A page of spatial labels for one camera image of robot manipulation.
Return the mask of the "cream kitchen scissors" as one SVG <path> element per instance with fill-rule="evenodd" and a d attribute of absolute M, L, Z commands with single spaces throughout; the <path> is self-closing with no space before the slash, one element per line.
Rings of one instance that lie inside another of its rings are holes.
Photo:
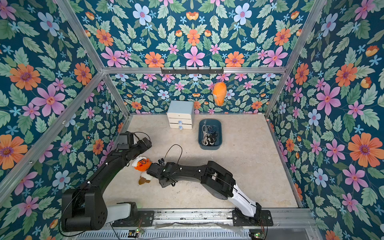
<path fill-rule="evenodd" d="M 208 146 L 211 144 L 211 137 L 208 137 L 207 135 L 207 125 L 202 126 L 202 131 L 203 131 L 202 145 Z"/>

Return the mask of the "blue handled scissors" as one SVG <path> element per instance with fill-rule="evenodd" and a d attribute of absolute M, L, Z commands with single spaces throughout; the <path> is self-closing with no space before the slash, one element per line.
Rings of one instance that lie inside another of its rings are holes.
<path fill-rule="evenodd" d="M 208 137 L 216 138 L 218 136 L 218 130 L 216 126 L 207 126 L 207 135 Z"/>

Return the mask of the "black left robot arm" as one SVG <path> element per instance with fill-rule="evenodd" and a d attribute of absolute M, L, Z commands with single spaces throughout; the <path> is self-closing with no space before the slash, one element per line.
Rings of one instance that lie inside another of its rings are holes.
<path fill-rule="evenodd" d="M 148 138 L 138 140 L 135 144 L 129 140 L 126 144 L 118 145 L 87 181 L 65 191 L 62 195 L 61 231 L 96 231 L 105 224 L 128 218 L 132 208 L 130 203 L 108 207 L 103 194 L 117 173 L 151 147 Z"/>

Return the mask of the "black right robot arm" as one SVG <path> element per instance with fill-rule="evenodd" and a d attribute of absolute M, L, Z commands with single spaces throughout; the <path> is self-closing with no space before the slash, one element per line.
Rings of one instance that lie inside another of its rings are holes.
<path fill-rule="evenodd" d="M 151 164 L 147 174 L 158 179 L 162 188 L 180 181 L 200 183 L 212 196 L 231 202 L 245 217 L 258 219 L 262 207 L 241 191 L 233 174 L 214 161 L 202 166 L 182 166 L 169 162 Z"/>

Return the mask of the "teal plastic storage box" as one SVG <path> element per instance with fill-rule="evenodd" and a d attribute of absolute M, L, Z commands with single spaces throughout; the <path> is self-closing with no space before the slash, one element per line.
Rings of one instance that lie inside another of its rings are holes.
<path fill-rule="evenodd" d="M 201 120 L 198 142 L 203 150 L 218 150 L 223 143 L 222 123 L 217 119 Z"/>

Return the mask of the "orange tiger plush toy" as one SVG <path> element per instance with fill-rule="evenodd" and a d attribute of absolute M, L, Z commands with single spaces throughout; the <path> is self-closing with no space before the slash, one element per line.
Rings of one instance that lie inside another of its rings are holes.
<path fill-rule="evenodd" d="M 134 169 L 140 172 L 146 172 L 151 165 L 152 165 L 152 161 L 150 161 L 146 157 L 137 157 L 132 163 L 132 166 L 134 167 Z"/>

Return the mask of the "brown white plush toy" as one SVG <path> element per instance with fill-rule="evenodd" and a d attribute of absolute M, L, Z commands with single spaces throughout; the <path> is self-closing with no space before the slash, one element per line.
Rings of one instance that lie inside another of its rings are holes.
<path fill-rule="evenodd" d="M 154 177 L 149 175 L 147 172 L 141 172 L 139 185 L 149 184 L 153 179 Z"/>

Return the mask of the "cream mini drawer cabinet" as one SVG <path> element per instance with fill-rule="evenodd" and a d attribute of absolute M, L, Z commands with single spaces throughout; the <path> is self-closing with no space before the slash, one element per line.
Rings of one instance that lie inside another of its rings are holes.
<path fill-rule="evenodd" d="M 194 123 L 194 103 L 190 101 L 171 101 L 167 111 L 170 128 L 183 130 L 191 130 Z"/>

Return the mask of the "white ventilation grille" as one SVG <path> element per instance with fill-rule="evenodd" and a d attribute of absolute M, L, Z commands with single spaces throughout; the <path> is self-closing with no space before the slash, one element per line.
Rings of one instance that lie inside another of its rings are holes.
<path fill-rule="evenodd" d="M 165 229 L 90 231 L 77 237 L 78 240 L 250 240 L 247 231 L 233 232 L 226 229 Z"/>

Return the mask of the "orange plush toy hanging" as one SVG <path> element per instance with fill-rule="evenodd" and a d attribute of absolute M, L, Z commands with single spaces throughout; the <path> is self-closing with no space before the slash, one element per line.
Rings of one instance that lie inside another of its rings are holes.
<path fill-rule="evenodd" d="M 215 104 L 221 107 L 224 104 L 227 95 L 227 85 L 224 82 L 216 83 L 212 93 Z"/>

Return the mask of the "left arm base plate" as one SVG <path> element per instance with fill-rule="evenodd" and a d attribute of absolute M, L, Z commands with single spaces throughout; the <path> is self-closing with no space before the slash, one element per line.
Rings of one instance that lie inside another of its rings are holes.
<path fill-rule="evenodd" d="M 113 227 L 151 227 L 154 221 L 154 211 L 137 211 L 129 217 L 115 221 Z"/>

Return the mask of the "black wall hook rail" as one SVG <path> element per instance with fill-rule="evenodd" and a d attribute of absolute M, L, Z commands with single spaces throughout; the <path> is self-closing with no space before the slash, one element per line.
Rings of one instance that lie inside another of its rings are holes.
<path fill-rule="evenodd" d="M 196 68 L 160 68 L 161 74 L 173 74 L 173 75 L 189 75 L 189 74 L 201 74 L 201 75 L 212 75 L 212 74 L 223 74 L 224 68 L 211 68 L 211 67 L 196 67 Z"/>

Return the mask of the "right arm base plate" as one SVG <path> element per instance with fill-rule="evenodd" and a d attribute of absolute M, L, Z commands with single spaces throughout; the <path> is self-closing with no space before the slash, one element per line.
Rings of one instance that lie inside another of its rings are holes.
<path fill-rule="evenodd" d="M 274 225 L 271 212 L 257 210 L 253 217 L 243 215 L 239 209 L 232 211 L 233 225 L 236 227 L 272 227 Z"/>

